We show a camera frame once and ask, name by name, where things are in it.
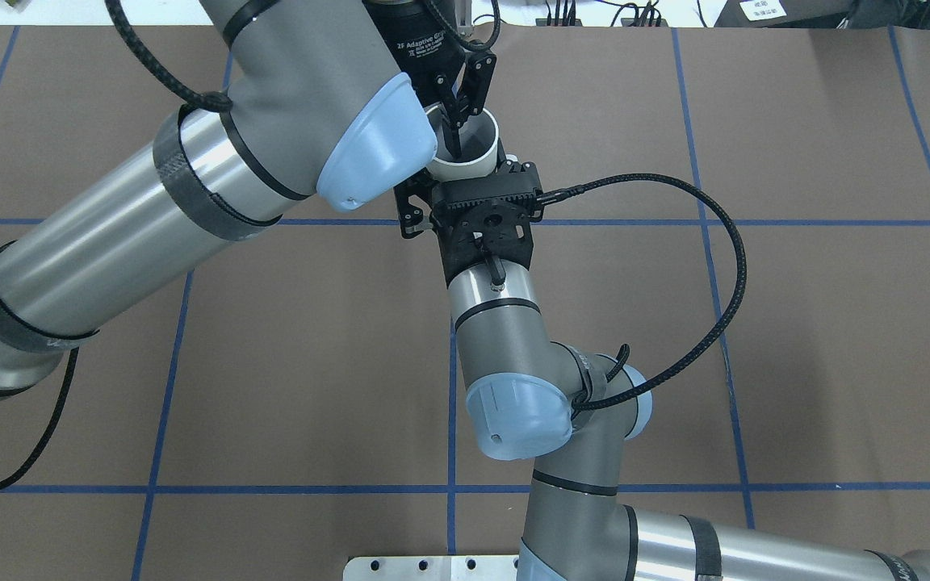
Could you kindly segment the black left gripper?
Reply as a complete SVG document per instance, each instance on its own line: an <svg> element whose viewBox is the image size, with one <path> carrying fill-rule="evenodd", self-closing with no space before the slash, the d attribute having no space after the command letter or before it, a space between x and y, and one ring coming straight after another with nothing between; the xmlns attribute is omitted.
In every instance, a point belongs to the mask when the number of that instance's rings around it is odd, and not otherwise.
<svg viewBox="0 0 930 581"><path fill-rule="evenodd" d="M470 110L486 107L498 40L498 2L485 41L462 36L455 1L366 1L364 7L423 106L442 103L444 146L462 156L460 132Z"/></svg>

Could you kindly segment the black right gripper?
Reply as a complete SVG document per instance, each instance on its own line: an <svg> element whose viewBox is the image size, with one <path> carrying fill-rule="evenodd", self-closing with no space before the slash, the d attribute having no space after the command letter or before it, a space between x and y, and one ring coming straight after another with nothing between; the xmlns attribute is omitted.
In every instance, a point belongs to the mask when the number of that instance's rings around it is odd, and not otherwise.
<svg viewBox="0 0 930 581"><path fill-rule="evenodd" d="M517 180L538 182L538 168L533 162L505 161L505 172ZM434 179L407 179L395 186L394 196L403 239L411 240L434 229L447 286L462 272L483 264L487 255L531 268L533 240L528 218L502 218L494 225L486 224L484 218L432 220L429 213L437 184Z"/></svg>

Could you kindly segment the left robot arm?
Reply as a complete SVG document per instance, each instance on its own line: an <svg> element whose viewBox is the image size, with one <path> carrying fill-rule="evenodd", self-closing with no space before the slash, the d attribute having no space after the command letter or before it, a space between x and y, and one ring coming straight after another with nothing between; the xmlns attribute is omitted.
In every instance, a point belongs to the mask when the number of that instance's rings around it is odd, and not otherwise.
<svg viewBox="0 0 930 581"><path fill-rule="evenodd" d="M453 1L204 1L242 69L184 86L147 147L0 247L0 401L230 244L320 196L351 212L424 169L437 137L417 91L463 52Z"/></svg>

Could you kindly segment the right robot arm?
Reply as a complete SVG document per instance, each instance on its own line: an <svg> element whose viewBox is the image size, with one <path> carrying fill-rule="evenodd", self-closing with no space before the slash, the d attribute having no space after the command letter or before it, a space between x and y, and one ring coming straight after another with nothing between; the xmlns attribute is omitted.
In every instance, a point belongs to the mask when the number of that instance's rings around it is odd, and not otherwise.
<svg viewBox="0 0 930 581"><path fill-rule="evenodd" d="M716 214L735 251L726 309L688 353L649 379L628 366L627 345L606 356L550 340L530 276L530 227L547 206L626 182L691 194ZM470 179L421 170L394 192L403 236L425 229L437 236L477 446L496 460L534 461L517 579L930 580L927 550L845 550L620 503L622 448L646 425L652 390L708 350L744 298L744 243L704 191L657 173L545 191L534 165L502 161Z"/></svg>

